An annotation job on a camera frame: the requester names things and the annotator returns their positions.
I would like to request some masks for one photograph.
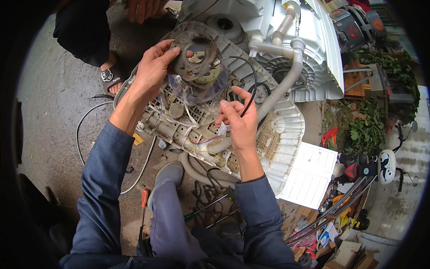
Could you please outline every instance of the fingernail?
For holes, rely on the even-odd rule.
[[[221,100],[221,102],[219,102],[219,105],[220,105],[222,108],[225,108],[225,107],[227,106],[227,101],[225,101],[225,100]]]

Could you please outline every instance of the motorcycle mirror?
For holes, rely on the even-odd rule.
[[[412,132],[416,132],[418,130],[418,123],[416,121],[412,122]]]
[[[418,186],[418,177],[414,176],[414,179],[412,180],[412,186],[416,187]]]

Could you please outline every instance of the screwdriver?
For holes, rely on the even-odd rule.
[[[142,190],[142,207],[143,207],[142,226],[143,226],[143,221],[145,219],[145,208],[146,208],[146,203],[148,202],[148,196],[149,196],[149,191],[147,189]]]
[[[228,196],[228,194],[224,195],[223,197],[219,198],[219,199],[218,199],[218,200],[216,200],[216,201],[213,201],[212,203],[208,204],[208,205],[207,205],[207,206],[205,206],[204,208],[201,208],[201,209],[197,210],[196,212],[191,212],[191,213],[189,213],[188,215],[185,215],[185,216],[184,216],[184,221],[192,220],[192,219],[194,218],[194,216],[195,216],[197,213],[199,213],[199,212],[200,212],[200,211],[202,211],[203,209],[206,209],[206,208],[210,207],[210,206],[211,206],[211,205],[213,205],[214,203],[219,202],[221,199],[223,199],[223,198],[225,198],[225,197],[227,197],[227,196]]]

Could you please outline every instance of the blue jacket sleeve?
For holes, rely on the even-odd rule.
[[[236,184],[236,194],[246,221],[244,262],[270,268],[302,268],[283,240],[283,218],[267,177]]]
[[[133,141],[109,121],[98,136],[82,172],[71,254],[121,254],[118,196]]]

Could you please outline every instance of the black pants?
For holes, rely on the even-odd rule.
[[[100,67],[109,59],[108,7],[109,0],[72,0],[57,13],[53,36],[76,58]]]

